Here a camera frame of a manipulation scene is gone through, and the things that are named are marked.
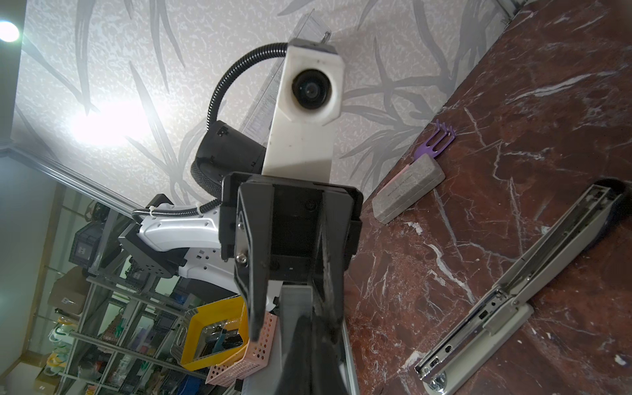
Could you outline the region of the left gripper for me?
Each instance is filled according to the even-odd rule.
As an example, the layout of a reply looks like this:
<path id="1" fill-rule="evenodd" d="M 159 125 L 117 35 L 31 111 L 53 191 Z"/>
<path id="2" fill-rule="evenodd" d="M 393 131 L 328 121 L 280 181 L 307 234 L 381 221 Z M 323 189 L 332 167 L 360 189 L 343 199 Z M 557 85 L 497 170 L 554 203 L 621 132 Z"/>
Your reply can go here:
<path id="1" fill-rule="evenodd" d="M 314 283 L 315 312 L 330 336 L 344 316 L 343 276 L 356 254 L 363 194 L 354 187 L 232 173 L 222 185 L 222 258 L 248 309 L 250 342 L 266 314 L 268 283 Z"/>

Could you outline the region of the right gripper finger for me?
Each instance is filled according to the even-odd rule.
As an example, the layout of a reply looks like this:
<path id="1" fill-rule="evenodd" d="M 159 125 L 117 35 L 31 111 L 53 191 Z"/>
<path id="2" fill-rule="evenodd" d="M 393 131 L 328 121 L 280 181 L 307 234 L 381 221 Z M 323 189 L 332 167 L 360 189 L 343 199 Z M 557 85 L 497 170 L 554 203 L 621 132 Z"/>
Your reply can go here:
<path id="1" fill-rule="evenodd" d="M 313 289 L 311 286 L 283 286 L 280 302 L 283 366 L 278 393 L 312 394 Z"/>

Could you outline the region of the white black stapler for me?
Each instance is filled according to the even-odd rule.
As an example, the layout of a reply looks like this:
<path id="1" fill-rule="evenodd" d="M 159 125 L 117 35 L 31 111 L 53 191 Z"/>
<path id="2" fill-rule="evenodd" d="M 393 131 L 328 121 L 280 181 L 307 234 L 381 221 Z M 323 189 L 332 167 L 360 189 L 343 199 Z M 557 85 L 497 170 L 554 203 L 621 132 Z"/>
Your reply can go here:
<path id="1" fill-rule="evenodd" d="M 619 179 L 590 184 L 415 366 L 426 393 L 456 393 L 531 317 L 533 296 L 607 233 L 629 197 Z"/>

